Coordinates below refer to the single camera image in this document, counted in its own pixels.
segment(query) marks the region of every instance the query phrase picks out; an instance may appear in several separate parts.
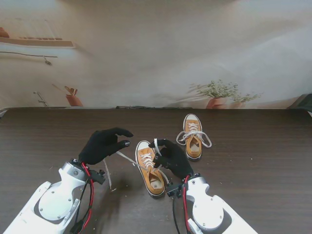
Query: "sneaker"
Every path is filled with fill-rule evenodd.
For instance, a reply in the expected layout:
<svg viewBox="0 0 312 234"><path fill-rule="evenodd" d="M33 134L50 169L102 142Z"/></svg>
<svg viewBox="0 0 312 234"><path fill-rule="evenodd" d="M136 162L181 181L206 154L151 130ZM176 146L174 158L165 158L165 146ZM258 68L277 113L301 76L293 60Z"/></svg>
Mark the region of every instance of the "sneaker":
<svg viewBox="0 0 312 234"><path fill-rule="evenodd" d="M205 136L206 139L209 142L209 145L205 144L204 139L202 136ZM204 145L207 148L210 148L212 146L212 143L207 136L202 131L202 126L200 123L199 118L194 114L188 114L183 122L183 131L179 133L176 137L177 143L180 145L186 145L186 156L190 160L199 160L202 153L202 145Z"/></svg>
<svg viewBox="0 0 312 234"><path fill-rule="evenodd" d="M151 197L157 198L164 194L165 183L159 169L154 169L155 152L146 140L140 141L136 147L136 162L146 170L138 167L143 177L146 189Z"/></svg>

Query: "red cable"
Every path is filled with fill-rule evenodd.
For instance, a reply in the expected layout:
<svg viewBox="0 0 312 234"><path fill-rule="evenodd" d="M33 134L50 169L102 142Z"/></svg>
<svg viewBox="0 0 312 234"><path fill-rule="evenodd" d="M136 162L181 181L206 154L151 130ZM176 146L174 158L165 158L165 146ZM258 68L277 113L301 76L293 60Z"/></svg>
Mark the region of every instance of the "red cable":
<svg viewBox="0 0 312 234"><path fill-rule="evenodd" d="M188 222L187 206L186 206L186 188L185 188L189 177L190 177L190 176L188 175L188 176L185 178L185 181L184 181L184 188L183 188L183 204L184 204L184 213L185 213L186 228L187 228L187 230L190 232L191 229L190 229L189 222Z"/></svg>
<svg viewBox="0 0 312 234"><path fill-rule="evenodd" d="M87 175L89 177L91 177L91 174L90 174L88 168L86 167L86 165L84 163L81 163L81 165L84 168L84 170L86 171ZM92 188L92 190L91 190L91 200L90 200L90 204L89 204L90 209L89 209L89 213L88 213L88 218L87 218L86 222L84 223L82 229L85 229L85 227L89 223L90 218L91 218L91 213L92 213L91 207L92 207L93 199L94 199L94 186L93 186L93 180L92 179L90 180L90 183L91 183L91 188Z"/></svg>

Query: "backdrop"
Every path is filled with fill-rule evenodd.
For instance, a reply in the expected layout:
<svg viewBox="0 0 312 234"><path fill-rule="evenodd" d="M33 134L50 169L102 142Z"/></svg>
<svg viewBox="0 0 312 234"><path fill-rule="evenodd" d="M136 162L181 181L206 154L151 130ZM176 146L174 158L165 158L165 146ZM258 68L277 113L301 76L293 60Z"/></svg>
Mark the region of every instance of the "backdrop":
<svg viewBox="0 0 312 234"><path fill-rule="evenodd" d="M55 57L0 53L1 108L287 108L312 91L311 0L1 0L1 38Z"/></svg>

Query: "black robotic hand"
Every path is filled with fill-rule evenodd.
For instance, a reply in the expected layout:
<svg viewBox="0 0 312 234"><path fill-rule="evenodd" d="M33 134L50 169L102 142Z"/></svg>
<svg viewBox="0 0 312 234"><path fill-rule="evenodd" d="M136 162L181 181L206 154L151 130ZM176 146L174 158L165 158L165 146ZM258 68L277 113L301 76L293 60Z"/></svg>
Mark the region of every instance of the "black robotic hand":
<svg viewBox="0 0 312 234"><path fill-rule="evenodd" d="M101 162L107 156L130 145L130 141L128 140L118 142L117 135L133 137L131 132L121 128L95 131L79 154L79 162L94 165Z"/></svg>
<svg viewBox="0 0 312 234"><path fill-rule="evenodd" d="M161 164L164 168L171 170L172 173L180 179L184 179L187 175L194 174L184 151L177 144L166 139L157 140L157 144L158 146L165 147L160 150L161 156L155 154L153 160L155 168L159 167ZM155 148L155 143L151 143L149 147Z"/></svg>

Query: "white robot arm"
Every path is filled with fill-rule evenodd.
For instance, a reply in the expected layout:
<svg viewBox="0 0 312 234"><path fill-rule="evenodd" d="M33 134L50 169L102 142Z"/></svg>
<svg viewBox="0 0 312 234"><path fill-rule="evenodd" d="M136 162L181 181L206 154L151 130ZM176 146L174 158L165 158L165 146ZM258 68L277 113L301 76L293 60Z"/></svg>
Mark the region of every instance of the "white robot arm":
<svg viewBox="0 0 312 234"><path fill-rule="evenodd" d="M58 172L61 181L40 185L4 234L61 234L65 231L80 205L80 200L73 198L73 190L85 185L88 176L76 159L66 162ZM105 181L103 171L90 172L95 182Z"/></svg>
<svg viewBox="0 0 312 234"><path fill-rule="evenodd" d="M190 218L188 223L194 234L217 230L225 213L231 217L231 224L223 234L257 234L224 200L216 195L207 195L208 190L209 184L199 174L187 182L186 199L194 203L194 220Z"/></svg>

